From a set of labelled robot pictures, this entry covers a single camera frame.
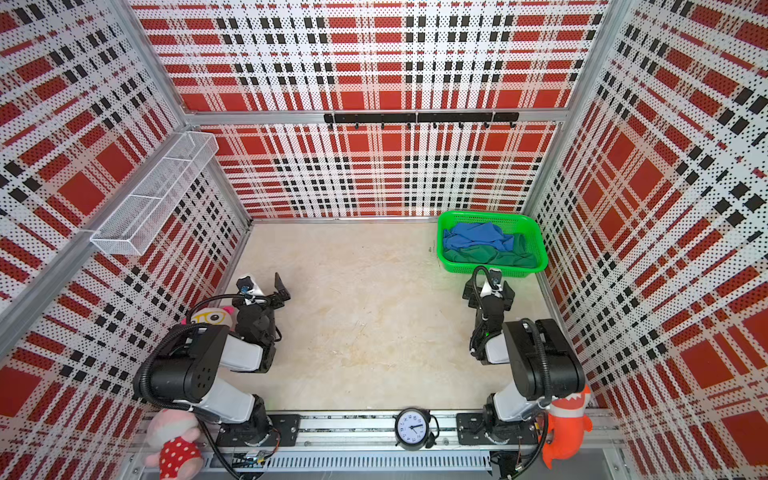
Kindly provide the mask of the blue tank top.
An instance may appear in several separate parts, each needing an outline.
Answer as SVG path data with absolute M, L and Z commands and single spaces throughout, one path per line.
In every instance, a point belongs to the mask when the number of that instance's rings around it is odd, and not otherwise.
M 458 223 L 443 234 L 445 250 L 462 250 L 476 246 L 488 246 L 497 251 L 513 250 L 515 237 L 505 234 L 502 229 L 490 222 Z

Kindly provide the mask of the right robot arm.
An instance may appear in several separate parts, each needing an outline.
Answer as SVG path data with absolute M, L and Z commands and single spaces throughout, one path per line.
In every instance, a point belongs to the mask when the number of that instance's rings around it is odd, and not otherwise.
M 505 445 L 534 440 L 544 414 L 547 431 L 570 438 L 592 428 L 590 391 L 571 344 L 553 319 L 507 321 L 515 292 L 506 283 L 466 282 L 462 298 L 475 311 L 469 353 L 484 365 L 507 365 L 512 381 L 489 395 L 480 414 L 459 414 L 462 445 Z

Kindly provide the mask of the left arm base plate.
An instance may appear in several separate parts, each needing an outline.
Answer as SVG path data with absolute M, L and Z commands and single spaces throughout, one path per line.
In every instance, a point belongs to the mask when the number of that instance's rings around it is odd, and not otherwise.
M 268 414 L 265 421 L 222 424 L 215 445 L 225 448 L 291 447 L 296 444 L 300 419 L 297 414 Z

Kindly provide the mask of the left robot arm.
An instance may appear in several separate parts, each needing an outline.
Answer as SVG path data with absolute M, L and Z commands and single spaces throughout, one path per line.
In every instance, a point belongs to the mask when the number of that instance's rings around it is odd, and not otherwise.
M 232 446 L 265 442 L 274 424 L 264 399 L 234 387 L 219 370 L 268 373 L 283 339 L 275 311 L 290 299 L 276 273 L 270 294 L 244 276 L 235 292 L 199 301 L 141 364 L 135 393 L 155 407 L 217 423 L 222 433 L 234 436 Z

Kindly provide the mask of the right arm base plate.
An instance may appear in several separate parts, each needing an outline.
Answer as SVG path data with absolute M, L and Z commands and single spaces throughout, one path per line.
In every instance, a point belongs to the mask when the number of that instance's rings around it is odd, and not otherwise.
M 532 422 L 489 420 L 479 413 L 456 415 L 459 443 L 464 446 L 535 445 L 538 441 Z

